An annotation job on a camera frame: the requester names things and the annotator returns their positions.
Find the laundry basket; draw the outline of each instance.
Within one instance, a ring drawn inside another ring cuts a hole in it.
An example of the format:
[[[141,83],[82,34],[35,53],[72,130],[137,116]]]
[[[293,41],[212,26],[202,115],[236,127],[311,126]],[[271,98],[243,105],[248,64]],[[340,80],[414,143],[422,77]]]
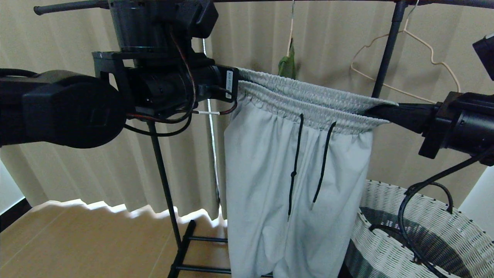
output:
[[[414,262],[412,251],[395,232],[399,231],[397,214],[405,191],[395,185],[366,182],[345,257],[353,278],[436,277]],[[410,240],[447,277],[494,278],[492,239],[464,214],[456,209],[450,214],[447,207],[416,194],[405,211]]]

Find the curtain fold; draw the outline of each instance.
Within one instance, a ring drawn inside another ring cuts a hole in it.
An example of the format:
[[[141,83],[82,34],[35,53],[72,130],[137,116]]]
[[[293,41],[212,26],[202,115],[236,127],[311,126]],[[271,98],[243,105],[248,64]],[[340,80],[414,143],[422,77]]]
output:
[[[0,1],[0,67],[94,75],[90,53],[119,49],[107,10],[33,13],[34,5],[61,2],[67,1]],[[207,39],[208,56],[219,64],[276,74],[288,46],[291,2],[217,3],[216,7],[219,19]],[[297,1],[293,36],[298,80],[370,95],[373,82],[350,72],[350,61],[362,45],[388,32],[393,9],[393,2]],[[415,10],[409,29],[434,46],[436,60],[450,65],[464,92],[492,94],[491,80],[471,46],[494,30],[492,14],[488,9],[428,4]],[[365,49],[356,67],[375,77],[384,45],[381,39]],[[430,64],[429,55],[425,47],[400,34],[386,83],[434,101],[444,100],[455,85],[446,70]],[[418,102],[387,88],[381,97]],[[227,107],[212,102],[213,110]],[[213,122],[226,216],[223,131],[228,118],[213,117]],[[135,120],[131,124],[147,128]],[[161,132],[175,128],[158,125]],[[217,216],[209,134],[208,118],[195,116],[183,134],[160,139],[174,204],[181,215],[206,208],[212,218]],[[368,178],[407,187],[467,158],[452,150],[440,150],[435,160],[418,156],[422,140],[395,125],[376,129]],[[48,143],[6,146],[0,155],[33,205],[48,199],[81,198],[89,203],[125,203],[129,210],[145,204],[155,211],[166,209],[151,141],[145,136],[124,131],[111,143],[90,150]],[[443,180],[457,206],[484,168],[476,164]],[[435,188],[425,189],[424,194],[445,200]]]

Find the drawstring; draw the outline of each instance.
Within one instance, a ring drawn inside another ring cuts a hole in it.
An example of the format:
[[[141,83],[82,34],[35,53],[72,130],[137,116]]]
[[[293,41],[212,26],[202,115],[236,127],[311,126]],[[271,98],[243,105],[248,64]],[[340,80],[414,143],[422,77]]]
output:
[[[336,122],[334,122],[331,125],[328,131],[328,136],[326,137],[326,145],[324,146],[323,166],[321,168],[321,177],[319,178],[319,184],[317,185],[316,194],[314,195],[314,199],[312,200],[312,205],[310,207],[310,210],[314,208],[314,204],[316,203],[317,200],[317,195],[319,195],[319,191],[321,190],[321,185],[323,184],[324,168],[326,167],[326,157],[328,156],[328,149],[329,149],[329,139],[331,138],[331,133],[333,132],[335,126],[336,126]]]
[[[288,220],[291,214],[291,195],[293,193],[293,184],[295,183],[295,175],[297,175],[297,161],[298,152],[300,151],[300,138],[302,137],[302,126],[304,125],[304,114],[300,114],[300,127],[298,128],[298,139],[297,139],[297,152],[295,153],[295,165],[293,166],[293,172],[291,173],[291,183],[290,183],[290,195],[288,200]]]

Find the green cloth on hanger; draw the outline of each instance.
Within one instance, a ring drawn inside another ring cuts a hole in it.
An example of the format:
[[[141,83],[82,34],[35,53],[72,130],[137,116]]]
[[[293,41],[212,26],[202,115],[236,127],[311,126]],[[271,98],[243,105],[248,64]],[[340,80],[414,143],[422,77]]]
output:
[[[278,63],[278,75],[297,79],[297,73],[295,70],[295,48],[293,47],[293,38],[290,41],[289,56],[281,58],[280,63]]]

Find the pants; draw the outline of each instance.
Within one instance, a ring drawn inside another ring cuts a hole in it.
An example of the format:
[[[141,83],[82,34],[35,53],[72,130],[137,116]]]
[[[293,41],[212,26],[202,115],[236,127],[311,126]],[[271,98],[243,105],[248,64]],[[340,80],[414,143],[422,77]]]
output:
[[[337,277],[384,120],[378,99],[241,70],[225,131],[234,278]]]

